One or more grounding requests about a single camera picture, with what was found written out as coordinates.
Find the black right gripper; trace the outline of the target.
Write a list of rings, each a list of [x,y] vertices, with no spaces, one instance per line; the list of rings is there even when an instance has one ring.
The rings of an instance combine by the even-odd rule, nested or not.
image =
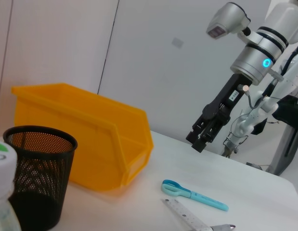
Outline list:
[[[203,109],[203,114],[193,124],[186,140],[192,148],[201,153],[207,143],[212,143],[221,128],[230,120],[230,114],[243,93],[239,85],[251,86],[252,81],[243,74],[233,74],[218,93],[216,98]]]

